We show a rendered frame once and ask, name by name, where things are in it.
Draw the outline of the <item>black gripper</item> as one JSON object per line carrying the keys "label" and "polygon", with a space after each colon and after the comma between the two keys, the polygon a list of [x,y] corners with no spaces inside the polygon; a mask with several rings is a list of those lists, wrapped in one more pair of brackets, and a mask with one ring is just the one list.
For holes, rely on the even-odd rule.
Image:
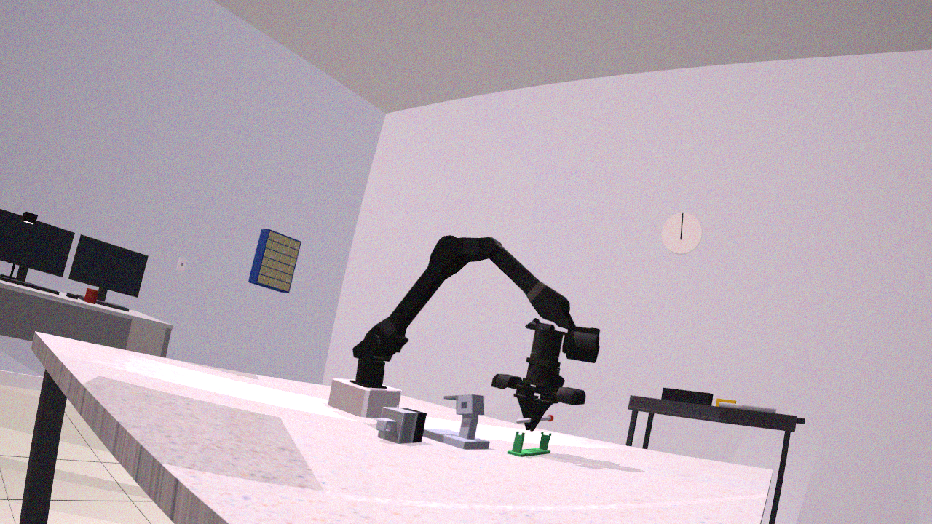
{"label": "black gripper", "polygon": [[[585,390],[569,387],[555,387],[556,369],[561,365],[557,356],[543,354],[530,354],[526,358],[526,378],[515,377],[510,374],[497,374],[492,379],[491,387],[504,390],[506,387],[515,389],[517,402],[524,418],[531,418],[530,424],[525,424],[526,430],[533,432],[540,419],[554,402],[565,402],[570,405],[585,404]],[[534,386],[532,386],[534,385]],[[541,389],[540,387],[545,387]],[[540,394],[538,399],[537,395]]]}

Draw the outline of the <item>white tapered pin with red cap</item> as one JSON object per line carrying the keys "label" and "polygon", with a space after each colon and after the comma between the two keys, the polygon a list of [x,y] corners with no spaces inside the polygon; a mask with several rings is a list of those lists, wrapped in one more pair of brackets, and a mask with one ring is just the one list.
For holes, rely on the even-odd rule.
{"label": "white tapered pin with red cap", "polygon": [[[549,415],[548,417],[542,417],[541,421],[553,421],[555,417]],[[531,418],[522,418],[521,420],[516,420],[517,424],[530,424],[532,422]]]}

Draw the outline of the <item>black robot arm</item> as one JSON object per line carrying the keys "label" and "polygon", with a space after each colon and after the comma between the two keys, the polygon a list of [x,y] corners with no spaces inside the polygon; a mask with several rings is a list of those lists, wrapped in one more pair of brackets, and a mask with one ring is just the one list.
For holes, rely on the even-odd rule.
{"label": "black robot arm", "polygon": [[599,353],[599,332],[597,328],[575,326],[570,315],[570,304],[566,296],[538,281],[515,256],[512,256],[493,237],[469,238],[448,235],[441,237],[430,256],[426,271],[422,273],[405,298],[396,306],[392,314],[378,322],[364,336],[362,342],[355,346],[353,356],[358,360],[355,379],[349,382],[365,388],[380,388],[385,372],[385,362],[390,362],[392,355],[400,352],[408,342],[406,329],[417,313],[428,303],[433,294],[447,278],[451,277],[468,262],[490,259],[509,278],[521,288],[532,303],[540,317],[554,322],[568,333],[555,330],[555,325],[540,324],[534,318],[525,328],[535,330],[532,352],[546,356],[559,356],[564,336],[562,354],[569,360],[596,362]]}

